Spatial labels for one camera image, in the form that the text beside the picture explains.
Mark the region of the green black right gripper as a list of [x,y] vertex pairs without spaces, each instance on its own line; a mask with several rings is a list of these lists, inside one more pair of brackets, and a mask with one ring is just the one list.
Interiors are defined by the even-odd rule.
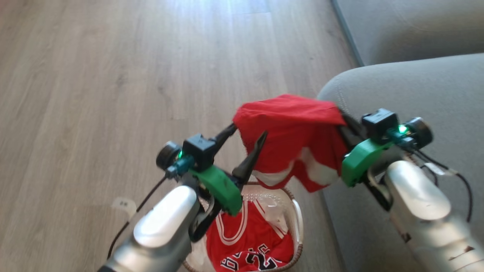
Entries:
[[358,144],[358,138],[364,138],[364,127],[344,110],[341,110],[341,115],[346,126],[339,126],[338,131],[347,150],[342,162],[341,179],[348,188],[364,184],[382,209],[388,212],[393,199],[385,182],[377,179],[381,173],[376,170],[378,166],[386,164],[382,157],[394,144],[381,145],[371,139]]

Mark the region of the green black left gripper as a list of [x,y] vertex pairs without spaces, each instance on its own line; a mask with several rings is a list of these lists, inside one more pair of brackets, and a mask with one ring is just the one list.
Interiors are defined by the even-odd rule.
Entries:
[[[237,131],[237,126],[232,123],[219,134],[210,138],[210,141],[215,143],[216,150],[220,150],[235,131]],[[239,213],[243,205],[243,198],[236,179],[237,181],[249,181],[267,136],[268,131],[264,131],[255,142],[253,150],[232,170],[234,178],[214,165],[203,172],[189,170],[190,174],[199,181],[199,184],[203,185],[202,191],[209,195],[208,209],[206,210],[201,206],[188,229],[189,238],[192,242],[198,242],[203,238],[219,212],[226,212],[231,216],[236,216]]]

